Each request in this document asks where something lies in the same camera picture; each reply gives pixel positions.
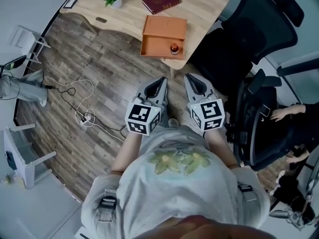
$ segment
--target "white cable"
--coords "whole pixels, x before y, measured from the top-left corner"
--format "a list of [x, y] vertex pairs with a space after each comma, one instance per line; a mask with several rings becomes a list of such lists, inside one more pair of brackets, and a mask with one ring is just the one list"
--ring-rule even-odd
[[102, 130], [104, 130], [106, 133], [108, 133], [110, 136], [120, 140], [121, 142], [124, 142], [122, 139], [116, 137], [115, 135], [112, 135], [110, 132], [107, 132], [104, 128], [102, 128], [100, 125], [93, 123], [93, 125], [97, 125], [98, 127], [100, 127]]
[[85, 117], [82, 113], [80, 113], [80, 112], [78, 111], [79, 107], [81, 106], [81, 104], [82, 104], [86, 99], [88, 99], [89, 97], [91, 97], [91, 96], [93, 95], [93, 93], [94, 93], [94, 84], [93, 84], [90, 80], [85, 79], [85, 80], [75, 81], [75, 82], [72, 82], [72, 83], [70, 83], [70, 84], [61, 84], [61, 83], [57, 82], [56, 80], [54, 80], [54, 79], [52, 79], [52, 78], [50, 78], [50, 77], [45, 77], [45, 78], [50, 79], [50, 80], [53, 80], [53, 81], [55, 81], [57, 84], [59, 84], [59, 85], [61, 85], [61, 86], [70, 86], [70, 85], [72, 85], [72, 84], [74, 84], [74, 83], [83, 82], [83, 81], [88, 81], [88, 82], [90, 82], [90, 83], [92, 84], [92, 93], [91, 93], [89, 96], [87, 96], [86, 98], [84, 98], [84, 99], [82, 100], [82, 102], [78, 105], [78, 107], [76, 108], [76, 111], [75, 111], [75, 114], [74, 114], [74, 117], [75, 117], [76, 122], [77, 122], [80, 126], [84, 126], [84, 127], [93, 127], [94, 125], [97, 125], [97, 126], [100, 127], [103, 131], [105, 131], [107, 134], [109, 134], [110, 136], [112, 136], [112, 137], [114, 137], [114, 138], [120, 140], [121, 142], [124, 142], [122, 139], [120, 139], [120, 138], [116, 137], [115, 135], [113, 135], [113, 134], [107, 132], [104, 128], [102, 128], [100, 125], [98, 125], [98, 124], [95, 123], [95, 111], [94, 111], [92, 108], [88, 109], [88, 110], [84, 113], [84, 114], [89, 113], [90, 110], [93, 111], [93, 116], [94, 116], [93, 122], [87, 121], [87, 122], [90, 123], [91, 125], [81, 125], [80, 122], [78, 121], [78, 118], [76, 117], [76, 114], [77, 114], [77, 113], [79, 113], [79, 114], [81, 114], [83, 117]]
[[26, 68], [29, 68], [31, 71], [36, 72], [36, 71], [33, 70], [31, 67], [26, 66]]

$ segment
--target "forearm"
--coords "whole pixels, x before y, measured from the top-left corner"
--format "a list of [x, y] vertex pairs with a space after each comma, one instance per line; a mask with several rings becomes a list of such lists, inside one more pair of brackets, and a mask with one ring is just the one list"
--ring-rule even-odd
[[305, 152], [298, 157], [298, 161], [300, 162], [305, 160], [306, 158], [309, 157], [309, 155], [310, 155], [309, 151], [305, 150]]
[[142, 135], [129, 132], [111, 168], [113, 173], [124, 173], [126, 168], [139, 156]]
[[238, 167], [238, 162], [232, 150], [223, 139], [218, 129], [207, 131], [205, 139], [208, 142], [210, 151], [219, 157], [229, 169]]
[[305, 113], [306, 112], [306, 106], [305, 105], [292, 105], [290, 107], [285, 108], [285, 111], [287, 114], [299, 114], [299, 113]]

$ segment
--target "black and white cube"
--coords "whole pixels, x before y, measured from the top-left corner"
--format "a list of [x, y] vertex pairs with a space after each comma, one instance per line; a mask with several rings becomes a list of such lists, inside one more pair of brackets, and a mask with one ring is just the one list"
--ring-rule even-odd
[[190, 114], [201, 131], [208, 131], [223, 126], [225, 111], [221, 99], [189, 106]]
[[150, 135], [161, 119], [161, 108], [129, 103], [125, 122], [130, 132]]

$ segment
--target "brown bottle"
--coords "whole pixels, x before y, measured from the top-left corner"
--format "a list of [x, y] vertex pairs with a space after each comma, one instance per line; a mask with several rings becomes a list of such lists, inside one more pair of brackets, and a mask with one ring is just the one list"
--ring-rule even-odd
[[170, 46], [170, 51], [172, 53], [172, 55], [176, 55], [178, 53], [178, 45], [177, 43], [172, 43], [172, 45]]

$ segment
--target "orange box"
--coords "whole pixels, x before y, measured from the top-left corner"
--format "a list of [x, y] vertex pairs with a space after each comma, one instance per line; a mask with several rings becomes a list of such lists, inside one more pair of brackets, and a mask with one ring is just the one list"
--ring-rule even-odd
[[[143, 29], [141, 56], [166, 59], [184, 59], [187, 19], [148, 15]], [[178, 45], [172, 55], [170, 46]]]

